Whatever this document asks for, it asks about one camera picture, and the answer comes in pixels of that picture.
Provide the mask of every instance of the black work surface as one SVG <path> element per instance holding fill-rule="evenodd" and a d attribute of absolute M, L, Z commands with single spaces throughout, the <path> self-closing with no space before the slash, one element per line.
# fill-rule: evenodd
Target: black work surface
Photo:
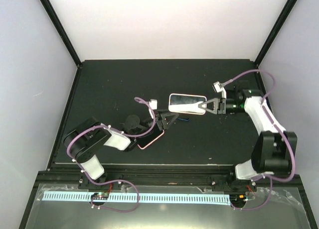
<path fill-rule="evenodd" d="M 212 84 L 225 82 L 254 68 L 249 60 L 89 60 L 83 64 L 64 134 L 87 118 L 121 129 L 129 115 L 149 117 L 146 106 L 134 101 L 157 99 L 158 109 L 167 109 L 171 93 L 216 96 Z M 246 75 L 258 89 L 254 74 Z M 238 164 L 250 158 L 257 140 L 252 121 L 245 114 L 185 115 L 154 144 L 121 152 L 104 147 L 97 153 L 102 164 L 207 165 Z M 53 160 L 71 163 L 60 143 Z"/>

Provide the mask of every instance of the cable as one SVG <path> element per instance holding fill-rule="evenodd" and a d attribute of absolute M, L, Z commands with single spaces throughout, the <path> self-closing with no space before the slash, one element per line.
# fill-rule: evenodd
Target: cable
<path fill-rule="evenodd" d="M 269 175 L 265 175 L 266 177 L 268 177 L 270 179 L 270 187 L 269 187 L 269 194 L 266 198 L 266 200 L 259 206 L 257 207 L 254 207 L 254 208 L 237 208 L 235 207 L 232 203 L 230 203 L 230 206 L 234 209 L 234 210 L 241 210 L 241 211 L 253 211 L 253 210 L 257 210 L 257 209 L 260 209 L 262 208 L 263 206 L 265 206 L 268 201 L 270 200 L 270 197 L 271 197 L 271 191 L 273 190 L 273 180 L 272 178 L 269 177 Z"/>
<path fill-rule="evenodd" d="M 136 191 L 136 194 L 137 194 L 137 200 L 136 200 L 136 204 L 134 207 L 132 207 L 131 209 L 128 209 L 128 210 L 119 210 L 119 209 L 115 209 L 115 208 L 110 208 L 110 207 L 102 207 L 102 206 L 97 206 L 97 207 L 100 207 L 102 209 L 107 209 L 107 210 L 111 210 L 111 211 L 114 211 L 114 212 L 118 212 L 118 213 L 130 213 L 132 211 L 134 211 L 138 206 L 139 206 L 139 201 L 140 201 L 140 193 L 138 191 L 138 189 L 136 188 L 136 186 L 129 182 L 129 181 L 126 181 L 126 180 L 123 180 L 123 179 L 117 179 L 117 180 L 112 180 L 112 181 L 108 181 L 108 182 L 105 182 L 105 183 L 96 183 L 93 181 L 93 179 L 85 172 L 85 175 L 88 177 L 89 181 L 95 185 L 99 185 L 99 186 L 102 186 L 102 185 L 107 185 L 107 184 L 110 184 L 110 183 L 117 183 L 117 182 L 122 182 L 122 183 L 127 183 L 127 184 L 130 184 Z M 96 205 L 93 204 L 93 199 L 91 200 L 91 205 L 92 205 L 92 208 L 93 207 L 96 207 Z"/>
<path fill-rule="evenodd" d="M 254 196 L 256 196 L 256 193 L 249 187 L 249 185 L 247 185 L 246 187 L 248 188 L 248 190 L 249 190 L 250 192 L 252 192 L 252 193 L 254 194 Z"/>
<path fill-rule="evenodd" d="M 113 131 L 116 131 L 116 132 L 118 132 L 118 133 L 121 133 L 122 135 L 124 135 L 124 136 L 126 136 L 126 137 L 138 138 L 138 137 L 142 137 L 142 136 L 144 136 L 144 135 L 147 135 L 149 132 L 151 132 L 151 130 L 154 128 L 154 126 L 155 126 L 155 124 L 156 124 L 156 119 L 155 119 L 156 117 L 155 117 L 155 113 L 154 113 L 154 111 L 153 111 L 153 109 L 151 108 L 151 106 L 150 106 L 149 103 L 147 103 L 145 100 L 143 100 L 142 98 L 139 98 L 139 97 L 134 97 L 134 100 L 135 100 L 137 103 L 139 103 L 139 104 L 144 104 L 144 105 L 146 105 L 146 106 L 150 109 L 151 114 L 152 114 L 152 116 L 153 116 L 152 126 L 151 126 L 146 132 L 141 133 L 141 134 L 136 134 L 136 135 L 134 135 L 134 134 L 122 133 L 121 131 L 119 131 L 119 130 L 117 130 L 117 129 L 115 129 L 115 128 L 110 128 L 110 129 L 113 130 Z"/>
<path fill-rule="evenodd" d="M 262 73 L 265 73 L 265 74 L 269 75 L 269 76 L 271 77 L 271 79 L 273 79 L 273 86 L 270 88 L 270 90 L 269 90 L 267 93 L 265 93 L 265 95 L 264 95 L 264 96 L 262 97 L 262 99 L 261 99 L 261 103 L 263 103 L 264 100 L 265 100 L 265 98 L 268 97 L 268 96 L 272 93 L 272 91 L 274 90 L 274 88 L 276 87 L 276 79 L 275 79 L 274 75 L 271 74 L 271 73 L 268 72 L 268 71 L 263 71 L 263 70 L 248 70 L 248 71 L 245 71 L 245 72 L 243 72 L 243 73 L 240 73 L 238 76 L 235 76 L 234 78 L 232 78 L 232 79 L 230 79 L 230 80 L 228 80 L 228 81 L 222 83 L 221 86 L 222 86 L 222 87 L 225 87 L 225 86 L 227 86 L 228 84 L 232 83 L 233 81 L 236 81 L 238 78 L 240 78 L 240 77 L 242 77 L 242 76 L 244 76 L 244 75 L 247 75 L 247 74 L 249 74 L 249 73 L 253 73 L 253 72 L 262 72 Z"/>
<path fill-rule="evenodd" d="M 126 137 L 142 137 L 142 136 L 148 134 L 148 133 L 154 128 L 154 126 L 155 126 L 155 124 L 156 124 L 156 121 L 155 121 L 155 113 L 154 113 L 153 109 L 151 108 L 151 106 L 150 106 L 145 100 L 143 100 L 143 99 L 141 99 L 141 98 L 139 98 L 139 97 L 135 97 L 134 100 L 135 100 L 136 102 L 140 103 L 140 104 L 146 105 L 146 106 L 150 109 L 150 111 L 151 111 L 151 113 L 152 113 L 152 115 L 153 115 L 153 124 L 152 124 L 152 126 L 151 126 L 146 132 L 144 132 L 144 133 L 142 133 L 142 134 L 138 134 L 138 135 L 131 135 L 131 134 L 122 133 L 121 131 L 119 131 L 119 130 L 117 130 L 117 129 L 114 129 L 114 128 L 111 128 L 111 127 L 109 127 L 109 129 L 114 130 L 114 131 L 116 131 L 116 132 L 119 132 L 119 133 L 121 133 L 122 135 L 124 135 L 124 136 L 126 136 Z M 103 125 L 103 124 L 102 124 L 102 125 L 97 125 L 97 126 L 93 126 L 93 127 L 91 127 L 91 128 L 88 128 L 87 130 L 85 130 L 85 131 L 83 131 L 82 133 L 78 134 L 78 135 L 69 143 L 69 145 L 68 145 L 68 147 L 67 147 L 67 149 L 66 149 L 67 155 L 68 155 L 70 158 L 72 158 L 73 160 L 75 160 L 75 158 L 73 158 L 73 156 L 72 156 L 71 153 L 70 153 L 70 150 L 71 150 L 72 145 L 73 145 L 80 137 L 82 137 L 83 135 L 87 134 L 87 133 L 90 132 L 90 131 L 96 130 L 96 129 L 98 129 L 98 128 L 108 128 L 108 127 L 107 127 L 106 125 Z M 99 206 L 99 208 L 108 209 L 108 210 L 111 210 L 111 211 L 114 211 L 114 212 L 119 212 L 119 213 L 129 213 L 129 212 L 134 211 L 134 210 L 139 206 L 140 194 L 139 194 L 138 189 L 136 188 L 136 186 L 135 186 L 133 183 L 131 183 L 131 182 L 129 182 L 129 181 L 126 181 L 126 180 L 122 180 L 122 179 L 112 180 L 112 181 L 108 181 L 108 182 L 104 182 L 104 183 L 97 183 L 97 182 L 95 182 L 95 181 L 89 176 L 89 174 L 88 174 L 87 172 L 85 172 L 85 170 L 84 170 L 84 168 L 81 166 L 81 164 L 79 164 L 78 162 L 76 162 L 76 164 L 77 164 L 77 165 L 79 166 L 79 168 L 81 168 L 81 170 L 85 173 L 85 175 L 86 175 L 86 177 L 88 178 L 88 180 L 89 180 L 92 184 L 94 184 L 94 185 L 102 186 L 102 185 L 107 185 L 107 184 L 110 184 L 110 183 L 112 184 L 112 183 L 116 183 L 116 182 L 123 182 L 123 183 L 130 184 L 130 185 L 135 189 L 135 191 L 136 191 L 136 194 L 137 194 L 137 202 L 136 202 L 135 206 L 134 206 L 133 208 L 129 209 L 129 210 L 118 210 L 118 209 L 114 209 L 114 208 L 110 208 L 110 207 L 101 207 L 101 206 Z"/>
<path fill-rule="evenodd" d="M 271 74 L 270 72 L 262 71 L 262 70 L 248 70 L 248 71 L 245 71 L 245 72 L 239 74 L 238 76 L 236 76 L 236 77 L 234 77 L 234 78 L 222 83 L 221 85 L 222 85 L 222 87 L 225 87 L 226 85 L 232 83 L 233 81 L 237 80 L 238 78 L 240 78 L 240 77 L 242 77 L 242 76 L 244 76 L 246 74 L 253 73 L 253 72 L 265 73 L 265 74 L 269 75 L 272 78 L 272 80 L 273 80 L 273 86 L 271 87 L 271 89 L 261 99 L 261 104 L 263 104 L 263 102 L 266 99 L 266 97 L 268 97 L 272 93 L 274 88 L 276 87 L 276 79 L 273 76 L 273 74 Z M 269 188 L 269 195 L 268 195 L 267 199 L 263 202 L 263 204 L 255 207 L 255 208 L 243 209 L 243 208 L 236 208 L 231 203 L 231 207 L 233 207 L 234 209 L 239 209 L 239 210 L 243 210 L 243 211 L 252 211 L 252 210 L 257 210 L 257 209 L 262 208 L 264 205 L 266 205 L 268 203 L 268 201 L 270 199 L 271 191 L 272 191 L 272 188 L 273 188 L 273 180 L 276 180 L 276 181 L 279 181 L 279 182 L 282 182 L 282 183 L 289 182 L 289 181 L 291 181 L 294 178 L 294 175 L 295 175 L 295 172 L 296 172 L 296 161 L 295 161 L 294 153 L 293 153 L 292 147 L 291 147 L 287 137 L 285 136 L 284 132 L 281 131 L 281 129 L 275 124 L 275 121 L 272 119 L 272 117 L 268 113 L 266 107 L 262 105 L 262 109 L 265 112 L 265 114 L 266 114 L 267 118 L 269 119 L 269 121 L 271 122 L 271 124 L 273 125 L 273 127 L 278 131 L 278 133 L 280 134 L 280 136 L 282 137 L 282 139 L 284 140 L 284 142 L 286 144 L 286 147 L 287 147 L 287 149 L 289 151 L 289 155 L 290 155 L 290 158 L 291 158 L 292 170 L 291 170 L 291 173 L 290 173 L 289 177 L 287 177 L 287 178 L 278 178 L 278 177 L 275 177 L 273 175 L 268 175 L 268 174 L 264 175 L 265 177 L 268 177 L 270 179 L 270 188 Z M 255 177 L 255 181 L 257 181 L 257 180 L 259 180 L 261 178 L 262 177 Z"/>
<path fill-rule="evenodd" d="M 189 118 L 177 118 L 177 119 L 181 121 L 189 121 Z"/>
<path fill-rule="evenodd" d="M 112 190 L 112 183 L 110 184 L 110 188 L 109 188 L 109 190 L 108 190 L 108 193 L 110 193 L 111 190 Z"/>
<path fill-rule="evenodd" d="M 274 88 L 276 87 L 276 80 L 275 80 L 275 77 L 273 76 L 273 74 L 269 73 L 268 71 L 262 71 L 262 70 L 248 70 L 248 71 L 245 71 L 241 74 L 239 74 L 238 76 L 226 81 L 225 83 L 222 83 L 221 85 L 224 87 L 224 86 L 227 86 L 228 84 L 232 83 L 233 81 L 237 80 L 238 78 L 246 75 L 246 74 L 249 74 L 249 73 L 252 73 L 252 72 L 262 72 L 262 73 L 265 73 L 267 75 L 269 75 L 272 79 L 273 79 L 273 86 L 271 87 L 271 89 L 262 97 L 262 100 L 261 100 L 261 104 L 264 102 L 265 98 L 267 96 L 269 96 L 272 91 L 274 90 Z M 280 130 L 280 128 L 275 124 L 275 121 L 271 118 L 271 116 L 269 115 L 267 109 L 265 106 L 262 105 L 262 109 L 263 111 L 265 112 L 267 118 L 269 119 L 270 123 L 274 126 L 274 128 L 278 131 L 278 133 L 280 134 L 280 136 L 282 137 L 282 139 L 284 140 L 285 144 L 286 144 L 286 147 L 288 149 L 288 152 L 289 152 L 289 155 L 290 155 L 290 158 L 291 158 L 291 165 L 292 165 L 292 170 L 291 170 L 291 173 L 289 175 L 288 178 L 278 178 L 278 177 L 275 177 L 273 175 L 267 175 L 269 178 L 271 179 L 274 179 L 278 182 L 282 182 L 282 183 L 287 183 L 289 181 L 291 181 L 293 178 L 294 178 L 294 175 L 295 175 L 295 172 L 296 172 L 296 161 L 295 161 L 295 157 L 294 157 L 294 152 L 293 152 L 293 149 L 287 139 L 287 137 L 285 136 L 284 132 L 282 132 Z"/>

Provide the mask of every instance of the phone screen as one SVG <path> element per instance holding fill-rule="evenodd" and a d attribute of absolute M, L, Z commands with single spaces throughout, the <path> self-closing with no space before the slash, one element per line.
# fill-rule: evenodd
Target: phone screen
<path fill-rule="evenodd" d="M 176 113 L 203 115 L 206 111 L 199 108 L 198 105 L 205 101 L 207 101 L 205 96 L 171 94 L 169 96 L 168 110 Z"/>
<path fill-rule="evenodd" d="M 160 130 L 157 124 L 154 126 L 154 129 L 147 135 L 137 138 L 138 146 L 140 149 L 145 149 L 155 142 L 164 134 L 164 130 Z"/>

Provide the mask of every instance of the transparent plastic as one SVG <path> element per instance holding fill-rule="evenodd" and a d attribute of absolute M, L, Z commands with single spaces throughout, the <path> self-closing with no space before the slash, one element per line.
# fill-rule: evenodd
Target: transparent plastic
<path fill-rule="evenodd" d="M 138 187 L 143 193 L 213 194 L 197 187 Z M 229 206 L 200 204 L 140 204 L 131 213 L 116 213 L 92 209 L 86 202 L 42 201 L 44 191 L 81 191 L 76 185 L 40 185 L 27 223 L 27 229 L 99 228 L 99 229 L 310 229 L 306 212 L 297 188 L 275 187 L 266 206 L 255 211 L 234 211 Z M 122 187 L 122 192 L 133 192 Z M 261 204 L 268 188 L 258 188 L 247 208 Z M 109 207 L 129 209 L 132 203 L 108 203 Z"/>

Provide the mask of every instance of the white wall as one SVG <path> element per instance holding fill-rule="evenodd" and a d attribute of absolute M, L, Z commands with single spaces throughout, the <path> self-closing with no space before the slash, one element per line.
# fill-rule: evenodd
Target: white wall
<path fill-rule="evenodd" d="M 0 0 L 0 228 L 18 228 L 76 66 L 39 0 Z"/>
<path fill-rule="evenodd" d="M 270 96 L 277 119 L 298 136 L 301 174 L 319 223 L 319 0 L 298 0 L 261 64 L 278 86 Z M 266 86 L 271 82 L 265 76 Z"/>
<path fill-rule="evenodd" d="M 80 59 L 255 60 L 287 0 L 50 0 Z"/>

